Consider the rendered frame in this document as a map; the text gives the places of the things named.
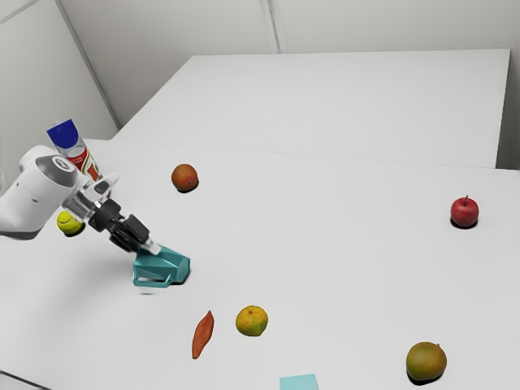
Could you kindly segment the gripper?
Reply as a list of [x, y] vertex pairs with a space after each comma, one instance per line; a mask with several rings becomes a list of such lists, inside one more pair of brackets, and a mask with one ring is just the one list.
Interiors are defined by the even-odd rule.
[[161, 247], [151, 238], [150, 230], [133, 214], [128, 216], [128, 225], [120, 214], [121, 206], [112, 199], [106, 200], [89, 219], [89, 226], [96, 232], [107, 231], [110, 242], [128, 253], [144, 248], [158, 255]]

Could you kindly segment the teal faceted mug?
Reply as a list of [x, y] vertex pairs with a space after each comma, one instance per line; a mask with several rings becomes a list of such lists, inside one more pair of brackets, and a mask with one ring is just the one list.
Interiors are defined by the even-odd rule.
[[190, 258], [160, 245], [158, 254], [140, 248], [133, 262], [132, 282], [137, 287], [167, 288], [183, 284], [190, 273]]

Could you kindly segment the orange-red round fruit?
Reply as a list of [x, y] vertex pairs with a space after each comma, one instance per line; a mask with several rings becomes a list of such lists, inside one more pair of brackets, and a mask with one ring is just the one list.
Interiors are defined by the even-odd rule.
[[189, 164], [180, 164], [172, 171], [171, 182], [178, 192], [192, 191], [199, 184], [197, 171]]

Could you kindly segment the yellow tennis ball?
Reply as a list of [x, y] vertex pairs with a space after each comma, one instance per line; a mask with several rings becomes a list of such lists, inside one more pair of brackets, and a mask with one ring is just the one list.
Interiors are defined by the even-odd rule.
[[84, 222], [77, 220], [65, 210], [58, 214], [56, 225], [65, 236], [76, 236], [81, 234], [85, 229]]

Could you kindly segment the blue and red can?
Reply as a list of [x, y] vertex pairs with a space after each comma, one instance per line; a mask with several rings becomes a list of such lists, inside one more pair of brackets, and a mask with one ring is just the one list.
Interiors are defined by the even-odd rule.
[[57, 151], [91, 180], [102, 178], [97, 163], [72, 119], [54, 123], [47, 131]]

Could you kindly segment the orange sweet potato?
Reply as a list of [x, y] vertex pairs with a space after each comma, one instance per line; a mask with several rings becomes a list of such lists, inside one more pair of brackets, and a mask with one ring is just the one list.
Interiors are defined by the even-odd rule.
[[196, 326], [192, 340], [192, 359], [200, 357], [203, 349], [209, 343], [214, 330], [215, 319], [209, 310]]

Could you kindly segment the yellow-green mandarin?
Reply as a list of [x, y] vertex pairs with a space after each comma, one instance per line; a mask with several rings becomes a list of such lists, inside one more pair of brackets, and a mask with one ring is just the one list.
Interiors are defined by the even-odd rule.
[[246, 306], [236, 316], [236, 329], [243, 336], [260, 336], [267, 324], [268, 314], [261, 306]]

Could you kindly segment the light teal flat block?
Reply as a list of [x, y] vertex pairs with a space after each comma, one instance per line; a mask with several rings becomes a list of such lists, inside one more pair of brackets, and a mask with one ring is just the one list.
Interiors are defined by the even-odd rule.
[[315, 374], [293, 375], [279, 379], [279, 390], [319, 390]]

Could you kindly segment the green-orange round fruit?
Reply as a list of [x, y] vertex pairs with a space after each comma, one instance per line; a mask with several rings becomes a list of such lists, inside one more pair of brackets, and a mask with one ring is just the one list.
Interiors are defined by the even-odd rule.
[[423, 341], [410, 348], [405, 367], [411, 379], [429, 381], [444, 373], [447, 362], [447, 356], [438, 344]]

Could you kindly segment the red apple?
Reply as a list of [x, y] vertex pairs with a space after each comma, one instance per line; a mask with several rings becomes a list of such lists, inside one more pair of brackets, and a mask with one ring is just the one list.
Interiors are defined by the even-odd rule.
[[469, 228], [479, 219], [479, 206], [468, 195], [454, 200], [450, 207], [450, 219], [460, 228]]

